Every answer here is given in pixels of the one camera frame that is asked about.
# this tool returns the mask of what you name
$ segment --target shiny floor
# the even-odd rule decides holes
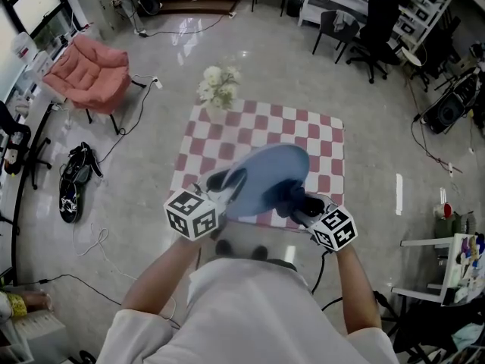
[[[473,210],[483,231],[483,164],[485,148],[478,130],[468,119],[460,120],[447,135],[434,136],[424,129],[427,147],[454,163],[463,174],[450,178],[428,158],[411,137],[416,106],[400,67],[387,80],[376,77],[368,83],[362,64],[337,65],[336,42],[322,38],[311,54],[317,30],[297,27],[296,19],[279,16],[278,8],[241,4],[234,19],[205,32],[183,35],[214,23],[218,17],[166,16],[145,19],[147,30],[174,31],[141,39],[130,28],[112,46],[126,49],[133,74],[156,75],[163,90],[153,88],[146,96],[139,126],[126,136],[102,163],[104,177],[94,177],[84,194],[83,217],[74,227],[58,213],[58,169],[67,154],[82,141],[103,158],[117,137],[111,121],[95,116],[88,124],[82,111],[55,112],[45,134],[52,144],[44,157],[54,164],[39,171],[39,189],[26,188],[20,217],[22,236],[17,242],[19,281],[72,274],[110,298],[121,301],[132,279],[138,276],[174,239],[167,229],[162,204],[171,184],[174,162],[180,148],[202,72],[212,64],[234,64],[241,70],[239,97],[316,111],[340,118],[345,125],[345,203],[354,215],[359,237],[354,242],[375,290],[390,296],[393,285],[418,287],[433,279],[433,253],[401,249],[403,239],[433,236],[433,207],[440,202],[440,188],[457,212]],[[149,82],[149,78],[137,78]],[[430,99],[413,81],[418,107]],[[127,130],[139,117],[146,89],[131,86],[115,117]],[[472,145],[475,155],[469,152]],[[421,141],[419,126],[415,134]],[[396,214],[396,174],[403,179],[402,214]],[[109,230],[99,247],[84,252]],[[223,237],[241,256],[258,244],[268,247],[271,258],[294,260],[297,269],[313,286],[321,265],[322,249],[305,234],[230,224]],[[213,255],[208,244],[202,263]],[[55,313],[66,324],[77,349],[97,355],[118,306],[92,292],[79,281],[61,278],[46,284]],[[182,322],[186,281],[177,290],[174,319]],[[340,296],[334,256],[326,258],[322,282],[315,300],[324,305]],[[164,310],[170,315],[173,305]],[[340,305],[326,313],[344,332]]]

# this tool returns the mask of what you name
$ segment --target checkered tablecloth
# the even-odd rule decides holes
[[[211,123],[203,105],[190,115],[175,164],[171,193],[197,182],[201,174],[232,165],[252,149],[269,143],[295,143],[310,155],[305,182],[309,193],[322,193],[343,204],[343,124],[337,118],[264,102],[236,100],[225,121]],[[298,229],[275,211],[238,221]]]

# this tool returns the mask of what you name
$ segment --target desk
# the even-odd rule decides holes
[[[29,147],[36,147],[39,142],[42,129],[45,126],[51,110],[52,94],[41,90],[30,105],[29,115],[25,120],[31,132],[32,138]],[[0,222],[0,278],[6,284],[13,281],[17,284],[16,269],[16,242],[17,235],[15,228],[18,226],[20,204],[22,202],[23,187],[29,176],[29,169],[23,166],[21,172],[12,177],[7,176],[2,187],[2,199],[0,199],[0,212],[11,219],[14,224]]]
[[[429,289],[438,290],[440,292],[439,294],[423,293],[399,287],[393,287],[391,292],[406,297],[416,298],[418,300],[437,302],[443,306],[461,305],[471,302],[478,297],[485,288],[485,256],[483,256],[485,253],[483,253],[478,260],[478,268],[475,270],[478,274],[477,280],[473,284],[468,283],[468,286],[462,285],[461,276],[464,271],[464,266],[459,265],[456,262],[456,258],[462,251],[463,240],[473,236],[474,235],[470,234],[455,234],[454,237],[446,237],[443,239],[402,241],[401,246],[434,246],[434,248],[448,248],[445,278],[443,279],[442,284],[427,285]],[[466,287],[467,290],[464,290],[464,297],[462,300],[455,301],[455,291],[458,287]]]

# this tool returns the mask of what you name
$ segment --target window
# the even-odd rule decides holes
[[[5,8],[0,5],[0,101],[5,102],[20,72],[23,63],[10,51],[12,39],[17,35],[17,30],[11,23]]]
[[[32,33],[60,3],[60,0],[19,0],[14,4],[14,10],[26,32]]]
[[[62,48],[60,35],[70,33],[70,17],[66,10],[59,11],[40,31],[34,36],[33,41],[39,50],[45,50],[51,57],[55,57]]]

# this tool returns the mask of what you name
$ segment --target white flowers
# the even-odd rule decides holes
[[[202,103],[216,108],[231,109],[237,95],[240,72],[235,67],[222,69],[210,66],[204,71],[204,80],[199,84],[197,93]]]

